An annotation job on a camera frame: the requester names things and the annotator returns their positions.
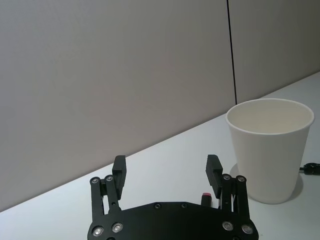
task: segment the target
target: paper cup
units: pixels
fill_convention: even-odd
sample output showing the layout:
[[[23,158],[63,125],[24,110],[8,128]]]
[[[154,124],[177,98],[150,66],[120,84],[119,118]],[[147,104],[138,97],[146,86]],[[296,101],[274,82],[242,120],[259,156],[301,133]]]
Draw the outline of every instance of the paper cup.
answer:
[[[314,119],[306,105],[276,98],[246,101],[227,112],[238,170],[247,179],[249,196],[267,204],[288,200]]]

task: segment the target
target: cable connector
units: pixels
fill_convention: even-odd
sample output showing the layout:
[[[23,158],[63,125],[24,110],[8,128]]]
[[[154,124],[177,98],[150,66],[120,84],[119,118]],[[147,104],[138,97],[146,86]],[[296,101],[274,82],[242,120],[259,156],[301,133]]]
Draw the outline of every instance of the cable connector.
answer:
[[[320,164],[310,162],[300,167],[300,171],[303,171],[305,175],[319,175],[320,176]]]

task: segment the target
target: black metal plate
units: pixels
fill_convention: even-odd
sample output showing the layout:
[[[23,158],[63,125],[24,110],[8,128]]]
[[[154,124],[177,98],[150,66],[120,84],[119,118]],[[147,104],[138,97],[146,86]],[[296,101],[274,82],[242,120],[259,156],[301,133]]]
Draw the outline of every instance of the black metal plate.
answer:
[[[223,228],[232,223],[233,230]],[[114,223],[123,229],[113,232]],[[246,234],[242,225],[253,228]],[[93,236],[95,227],[103,227],[100,236]],[[88,231],[88,240],[257,240],[257,229],[251,220],[235,212],[205,207],[188,202],[155,202],[131,209],[97,216]]]

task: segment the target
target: bolt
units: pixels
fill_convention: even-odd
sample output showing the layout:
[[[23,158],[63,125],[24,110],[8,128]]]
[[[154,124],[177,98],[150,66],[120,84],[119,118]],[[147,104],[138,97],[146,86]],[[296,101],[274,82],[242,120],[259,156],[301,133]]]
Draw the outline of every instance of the bolt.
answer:
[[[238,176],[237,179],[239,182],[244,182],[246,180],[243,176]]]
[[[98,178],[94,178],[94,179],[91,180],[91,182],[92,182],[93,184],[96,184],[97,182],[99,182],[99,179],[98,179]]]
[[[154,208],[155,208],[155,209],[159,209],[159,208],[161,208],[161,205],[160,205],[159,203],[156,203],[156,204],[154,205]]]
[[[99,236],[101,236],[103,231],[104,231],[104,229],[101,226],[98,226],[93,230],[92,235],[95,237],[99,237]]]
[[[232,231],[232,230],[234,229],[234,226],[233,226],[232,223],[229,222],[229,221],[224,221],[224,222],[222,223],[222,227],[223,227],[225,230],[227,230],[227,231]]]
[[[242,228],[242,231],[246,234],[253,234],[254,233],[254,230],[250,225],[242,225],[241,228]]]
[[[230,178],[231,178],[230,175],[227,175],[227,174],[226,174],[226,175],[223,175],[223,179],[224,179],[224,180],[229,180]]]
[[[114,233],[120,232],[123,228],[124,228],[124,226],[122,225],[121,222],[116,222],[115,224],[112,225],[112,231]]]

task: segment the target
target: table surface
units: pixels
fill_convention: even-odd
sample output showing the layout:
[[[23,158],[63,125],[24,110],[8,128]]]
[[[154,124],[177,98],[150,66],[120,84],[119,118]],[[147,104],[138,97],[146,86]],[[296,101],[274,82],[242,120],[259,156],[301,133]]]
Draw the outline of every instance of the table surface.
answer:
[[[298,101],[314,111],[315,121],[302,164],[319,163],[320,72],[265,98]],[[225,115],[127,157],[120,207],[129,209],[166,201],[200,204],[202,193],[213,195],[205,172],[208,154],[219,156],[224,173],[231,172],[233,177],[237,174]],[[0,239],[86,240],[92,222],[89,179],[104,178],[111,170],[112,164],[1,212]],[[259,239],[319,239],[319,184],[320,176],[301,174],[291,199],[285,203],[269,205],[249,199],[250,217],[258,229]]]

